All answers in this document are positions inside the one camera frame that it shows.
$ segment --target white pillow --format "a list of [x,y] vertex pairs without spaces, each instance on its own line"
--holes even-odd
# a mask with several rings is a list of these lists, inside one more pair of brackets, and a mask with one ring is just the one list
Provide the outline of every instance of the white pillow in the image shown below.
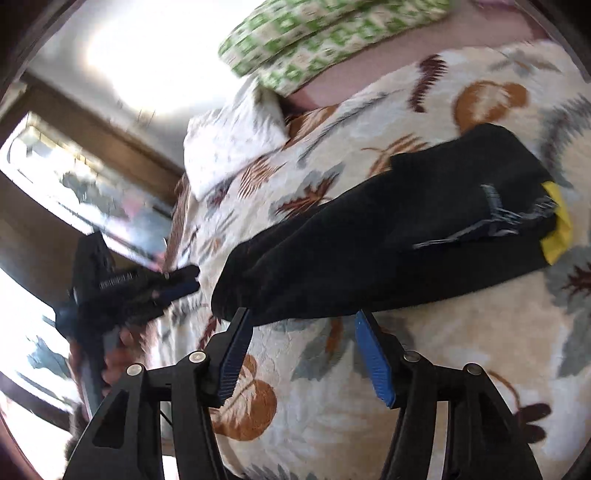
[[201,201],[220,182],[287,140],[277,96],[249,76],[230,104],[189,122],[184,159],[193,194]]

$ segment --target floral bedspread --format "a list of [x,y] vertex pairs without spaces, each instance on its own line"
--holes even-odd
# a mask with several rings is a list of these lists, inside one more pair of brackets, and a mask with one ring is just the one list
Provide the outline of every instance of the floral bedspread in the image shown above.
[[[591,436],[590,100],[569,56],[546,41],[445,51],[307,115],[282,151],[189,201],[176,261],[199,265],[202,289],[157,322],[152,365],[227,327],[209,301],[238,243],[383,172],[391,155],[493,122],[561,186],[574,246],[545,271],[377,318],[434,364],[483,365],[544,478],[561,478]],[[212,412],[225,464],[251,479],[377,479],[396,418],[374,394],[349,317],[256,328],[233,398]],[[445,428],[442,404],[430,478],[441,472]]]

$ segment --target black towel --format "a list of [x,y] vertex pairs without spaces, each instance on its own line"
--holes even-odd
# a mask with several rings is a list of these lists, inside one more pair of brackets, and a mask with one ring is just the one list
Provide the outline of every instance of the black towel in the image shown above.
[[502,127],[391,158],[390,171],[238,245],[213,314],[285,318],[377,312],[466,294],[547,265],[556,227],[548,171]]

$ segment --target green patterned pillow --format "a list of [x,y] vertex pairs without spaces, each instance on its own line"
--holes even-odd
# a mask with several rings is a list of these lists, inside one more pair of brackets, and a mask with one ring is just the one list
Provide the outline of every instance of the green patterned pillow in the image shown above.
[[232,30],[217,53],[238,76],[243,76],[293,42],[375,1],[266,0]]
[[294,43],[262,64],[257,73],[265,87],[288,96],[368,45],[439,20],[449,9],[450,0],[386,0],[367,5]]

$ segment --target metal screw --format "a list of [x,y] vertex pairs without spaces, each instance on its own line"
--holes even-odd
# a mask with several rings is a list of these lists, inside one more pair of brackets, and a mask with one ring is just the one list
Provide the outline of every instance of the metal screw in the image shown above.
[[189,361],[194,364],[200,364],[207,358],[204,352],[193,352],[189,355]]
[[466,370],[470,375],[480,375],[482,373],[482,367],[476,364],[467,364]]
[[404,359],[407,362],[411,362],[412,364],[415,364],[421,359],[421,354],[418,352],[415,352],[414,350],[409,350],[408,352],[404,352]]
[[143,370],[143,367],[140,364],[133,364],[127,367],[127,374],[131,377],[135,377],[139,375]]

